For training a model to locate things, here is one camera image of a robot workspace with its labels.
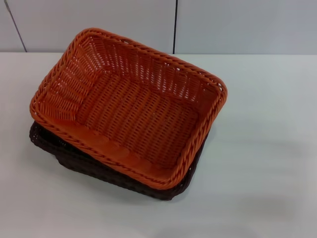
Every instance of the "basket rim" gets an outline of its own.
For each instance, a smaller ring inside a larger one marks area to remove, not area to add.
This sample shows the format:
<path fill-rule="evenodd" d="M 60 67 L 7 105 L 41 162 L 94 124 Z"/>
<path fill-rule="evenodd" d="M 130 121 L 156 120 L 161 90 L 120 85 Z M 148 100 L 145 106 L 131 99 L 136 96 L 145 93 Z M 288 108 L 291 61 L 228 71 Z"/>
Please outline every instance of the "basket rim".
<path fill-rule="evenodd" d="M 192 163 L 196 152 L 200 148 L 205 136 L 207 135 L 208 131 L 210 130 L 211 124 L 214 121 L 215 117 L 219 113 L 220 109 L 224 105 L 226 98 L 227 98 L 227 88 L 225 84 L 222 82 L 221 79 L 218 77 L 190 64 L 183 60 L 180 60 L 176 57 L 170 56 L 165 53 L 161 53 L 156 51 L 150 47 L 142 45 L 138 42 L 135 42 L 129 38 L 121 37 L 116 34 L 98 29 L 98 28 L 88 28 L 80 32 L 73 42 L 69 45 L 68 49 L 63 54 L 62 58 L 58 61 L 58 63 L 52 68 L 52 70 L 48 73 L 48 75 L 44 78 L 43 82 L 41 83 L 37 93 L 33 97 L 31 104 L 30 104 L 30 112 L 33 119 L 41 124 L 43 127 L 52 131 L 53 133 L 57 134 L 59 137 L 65 139 L 69 143 L 73 144 L 76 147 L 80 148 L 87 148 L 83 149 L 83 151 L 91 151 L 88 145 L 84 144 L 81 141 L 75 140 L 72 138 L 70 134 L 66 131 L 62 131 L 60 128 L 54 126 L 50 123 L 50 120 L 46 117 L 45 114 L 41 113 L 39 108 L 39 104 L 36 103 L 43 98 L 50 86 L 54 82 L 54 77 L 59 75 L 63 68 L 65 67 L 65 62 L 67 62 L 70 58 L 74 56 L 76 53 L 76 46 L 80 44 L 83 40 L 87 39 L 88 37 L 92 36 L 100 36 L 103 37 L 105 40 L 121 43 L 124 44 L 125 47 L 132 48 L 133 50 L 137 50 L 141 53 L 148 54 L 151 57 L 163 59 L 164 63 L 170 63 L 171 65 L 183 69 L 186 72 L 194 73 L 197 77 L 202 79 L 203 81 L 207 82 L 210 87 L 217 88 L 219 92 L 218 96 L 216 97 L 215 101 L 213 102 L 210 111 L 207 113 L 207 116 L 202 120 L 202 122 L 195 128 L 192 132 L 191 137 L 188 139 L 185 147 L 183 148 L 179 163 L 173 169 L 173 173 L 167 179 L 156 179 L 147 175 L 144 175 L 138 171 L 134 171 L 131 168 L 127 168 L 124 164 L 120 162 L 114 162 L 109 158 L 105 157 L 104 155 L 100 154 L 98 151 L 94 150 L 94 154 L 98 157 L 102 157 L 105 159 L 108 166 L 111 168 L 127 174 L 132 178 L 141 181 L 142 183 L 156 189 L 168 189 L 174 187 L 175 184 L 178 184 L 182 178 L 185 176 L 187 170 L 189 169 L 190 164 Z"/>

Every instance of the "orange wicker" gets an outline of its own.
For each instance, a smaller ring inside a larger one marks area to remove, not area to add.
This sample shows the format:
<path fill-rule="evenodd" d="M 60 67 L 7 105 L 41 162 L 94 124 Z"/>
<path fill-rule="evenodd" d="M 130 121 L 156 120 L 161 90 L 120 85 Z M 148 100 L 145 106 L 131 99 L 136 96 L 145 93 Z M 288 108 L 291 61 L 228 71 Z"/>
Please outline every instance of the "orange wicker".
<path fill-rule="evenodd" d="M 105 165 L 169 189 L 184 178 L 226 97 L 216 76 L 90 28 L 45 77 L 30 111 Z"/>

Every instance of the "white wall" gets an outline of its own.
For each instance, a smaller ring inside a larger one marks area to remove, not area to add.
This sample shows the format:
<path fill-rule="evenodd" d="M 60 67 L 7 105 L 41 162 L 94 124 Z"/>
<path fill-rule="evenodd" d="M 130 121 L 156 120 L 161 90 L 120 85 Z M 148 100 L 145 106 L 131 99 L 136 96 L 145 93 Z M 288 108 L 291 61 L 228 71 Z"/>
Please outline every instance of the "white wall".
<path fill-rule="evenodd" d="M 180 0 L 178 54 L 317 54 L 316 0 Z"/>
<path fill-rule="evenodd" d="M 29 52 L 63 52 L 98 27 L 171 53 L 175 0 L 8 0 Z"/>
<path fill-rule="evenodd" d="M 23 52 L 23 46 L 10 13 L 0 0 L 0 52 Z"/>

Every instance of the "basket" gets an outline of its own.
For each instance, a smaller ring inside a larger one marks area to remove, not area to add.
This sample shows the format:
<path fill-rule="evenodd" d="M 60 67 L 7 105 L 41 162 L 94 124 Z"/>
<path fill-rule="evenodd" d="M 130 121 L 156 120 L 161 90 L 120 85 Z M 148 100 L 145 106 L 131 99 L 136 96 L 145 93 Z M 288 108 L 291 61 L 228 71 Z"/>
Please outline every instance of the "basket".
<path fill-rule="evenodd" d="M 30 111 L 96 160 L 162 190 L 184 178 L 226 97 L 216 76 L 91 28 L 45 77 Z"/>
<path fill-rule="evenodd" d="M 202 146 L 197 151 L 188 172 L 179 184 L 170 189 L 157 190 L 144 185 L 127 175 L 121 174 L 95 160 L 90 155 L 60 139 L 58 136 L 46 130 L 36 122 L 34 122 L 31 126 L 30 139 L 36 146 L 55 155 L 59 163 L 70 170 L 89 175 L 102 181 L 160 200 L 171 200 L 174 196 L 177 196 L 185 191 L 185 189 L 189 186 L 205 143 L 205 141 L 202 143 Z"/>

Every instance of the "white table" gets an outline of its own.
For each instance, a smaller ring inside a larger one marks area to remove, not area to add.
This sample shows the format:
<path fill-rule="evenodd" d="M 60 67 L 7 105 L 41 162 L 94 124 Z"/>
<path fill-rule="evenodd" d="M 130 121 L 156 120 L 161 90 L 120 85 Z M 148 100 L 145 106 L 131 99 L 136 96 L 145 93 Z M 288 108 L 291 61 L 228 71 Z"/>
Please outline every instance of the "white table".
<path fill-rule="evenodd" d="M 229 96 L 171 202 L 67 170 L 30 142 L 30 100 L 60 56 L 0 54 L 1 238 L 317 237 L 317 56 L 178 55 Z"/>

